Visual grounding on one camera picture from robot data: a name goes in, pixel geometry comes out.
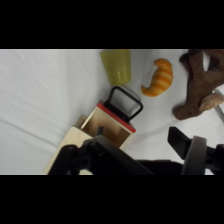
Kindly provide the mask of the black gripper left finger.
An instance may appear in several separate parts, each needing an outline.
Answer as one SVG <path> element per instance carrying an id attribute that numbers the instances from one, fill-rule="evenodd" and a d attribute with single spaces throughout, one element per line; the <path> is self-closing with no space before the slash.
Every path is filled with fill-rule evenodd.
<path id="1" fill-rule="evenodd" d="M 85 140 L 80 147 L 74 144 L 63 146 L 49 174 L 79 175 L 82 170 L 93 175 L 153 175 L 102 135 Z"/>

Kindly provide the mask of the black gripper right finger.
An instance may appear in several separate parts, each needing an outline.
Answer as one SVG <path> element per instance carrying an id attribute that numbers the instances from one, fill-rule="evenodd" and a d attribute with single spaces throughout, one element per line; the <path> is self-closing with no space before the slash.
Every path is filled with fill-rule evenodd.
<path id="1" fill-rule="evenodd" d="M 176 127 L 170 127 L 167 141 L 184 161 L 182 175 L 204 175 L 209 169 L 214 175 L 224 175 L 224 144 L 215 148 L 203 137 L 187 137 Z"/>

